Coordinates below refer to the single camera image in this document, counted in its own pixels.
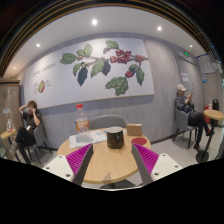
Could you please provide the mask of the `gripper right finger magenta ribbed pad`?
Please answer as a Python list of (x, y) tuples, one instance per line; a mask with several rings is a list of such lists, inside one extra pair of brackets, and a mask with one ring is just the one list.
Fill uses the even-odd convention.
[(182, 169), (182, 166), (168, 154), (157, 154), (136, 143), (132, 144), (132, 154), (144, 184), (152, 183)]

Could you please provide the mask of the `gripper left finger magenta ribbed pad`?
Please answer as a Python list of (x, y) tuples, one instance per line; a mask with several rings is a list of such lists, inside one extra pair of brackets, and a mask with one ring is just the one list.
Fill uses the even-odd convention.
[(88, 144), (67, 156), (58, 155), (44, 170), (81, 186), (92, 155), (93, 145)]

